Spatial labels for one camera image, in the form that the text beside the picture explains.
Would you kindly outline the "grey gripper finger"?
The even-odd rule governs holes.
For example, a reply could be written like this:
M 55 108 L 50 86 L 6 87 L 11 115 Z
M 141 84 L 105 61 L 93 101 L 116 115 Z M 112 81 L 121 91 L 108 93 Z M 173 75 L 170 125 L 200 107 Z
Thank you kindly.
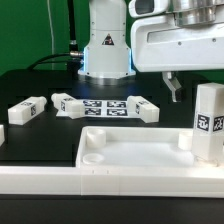
M 182 86 L 177 79 L 176 73 L 172 71 L 163 72 L 162 78 L 171 91 L 172 101 L 180 102 L 182 100 Z

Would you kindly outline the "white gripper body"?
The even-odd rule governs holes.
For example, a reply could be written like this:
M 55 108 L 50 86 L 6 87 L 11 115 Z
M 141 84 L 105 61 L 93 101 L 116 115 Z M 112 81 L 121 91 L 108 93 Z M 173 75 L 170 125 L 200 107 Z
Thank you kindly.
M 172 14 L 137 20 L 131 49 L 140 72 L 224 69 L 224 11 L 202 26 L 178 27 Z

